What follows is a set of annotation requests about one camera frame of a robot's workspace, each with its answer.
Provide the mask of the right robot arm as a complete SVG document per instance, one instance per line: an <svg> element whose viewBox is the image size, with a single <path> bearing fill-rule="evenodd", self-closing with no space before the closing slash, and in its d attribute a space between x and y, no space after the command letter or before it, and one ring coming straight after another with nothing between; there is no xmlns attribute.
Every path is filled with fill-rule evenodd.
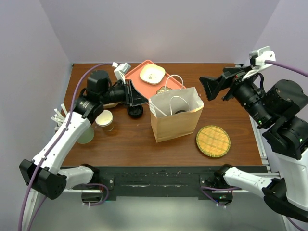
<svg viewBox="0 0 308 231"><path fill-rule="evenodd" d="M224 164L214 173L219 190L246 190L261 197L278 214L302 222L308 220L308 124L299 118L308 103L296 82L281 79L269 90L264 76L247 77L248 68L224 68L218 78L201 77L209 101L227 90L223 100L236 99L263 130L263 137L276 154L282 177L266 179Z"/></svg>

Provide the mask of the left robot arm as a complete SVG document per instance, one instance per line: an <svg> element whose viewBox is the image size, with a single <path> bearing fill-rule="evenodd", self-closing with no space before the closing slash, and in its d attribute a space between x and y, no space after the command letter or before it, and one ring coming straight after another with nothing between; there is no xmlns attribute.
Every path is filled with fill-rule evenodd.
<svg viewBox="0 0 308 231"><path fill-rule="evenodd" d="M61 170L64 159L106 104L121 103L132 108L147 102L130 79L120 79L113 84L106 71L93 71L87 78L87 86L73 97L73 107L52 139L31 161L21 162L19 169L26 185L52 200L65 189L80 184L96 188L100 183L96 167L82 164Z"/></svg>

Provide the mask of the brown paper bag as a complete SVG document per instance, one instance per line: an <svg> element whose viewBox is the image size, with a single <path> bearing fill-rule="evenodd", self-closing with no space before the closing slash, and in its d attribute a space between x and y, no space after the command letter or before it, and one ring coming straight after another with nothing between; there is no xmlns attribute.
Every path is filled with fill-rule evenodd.
<svg viewBox="0 0 308 231"><path fill-rule="evenodd" d="M184 88L182 77L179 89L166 90L149 99L151 127L157 143L194 133L204 108L195 87Z"/></svg>

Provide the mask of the single white straw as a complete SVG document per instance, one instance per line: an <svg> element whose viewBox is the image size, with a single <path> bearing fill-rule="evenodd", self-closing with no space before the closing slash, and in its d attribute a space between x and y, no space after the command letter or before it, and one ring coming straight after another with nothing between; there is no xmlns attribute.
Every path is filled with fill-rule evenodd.
<svg viewBox="0 0 308 231"><path fill-rule="evenodd" d="M152 103L152 100L150 99L149 100L149 105L151 107L153 107L155 110L157 110L158 112L160 112L163 116L167 116L163 111L161 111L157 106L155 106L153 103Z"/></svg>

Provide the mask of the cardboard cup carrier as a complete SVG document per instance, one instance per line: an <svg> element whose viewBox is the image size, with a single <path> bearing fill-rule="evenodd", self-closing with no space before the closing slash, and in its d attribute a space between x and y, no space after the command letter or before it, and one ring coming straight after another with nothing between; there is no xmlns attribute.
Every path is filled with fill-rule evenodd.
<svg viewBox="0 0 308 231"><path fill-rule="evenodd" d="M123 103L108 103L108 104L104 104L104 110L117 107L118 105L125 106Z"/></svg>

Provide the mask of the brown paper cup stack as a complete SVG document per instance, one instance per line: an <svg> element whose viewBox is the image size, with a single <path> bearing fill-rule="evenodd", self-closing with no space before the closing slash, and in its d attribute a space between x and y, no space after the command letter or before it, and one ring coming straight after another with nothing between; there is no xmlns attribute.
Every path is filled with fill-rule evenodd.
<svg viewBox="0 0 308 231"><path fill-rule="evenodd" d="M111 131L114 128L113 114L109 110L104 110L100 113L95 122L98 126L102 127L104 131Z"/></svg>

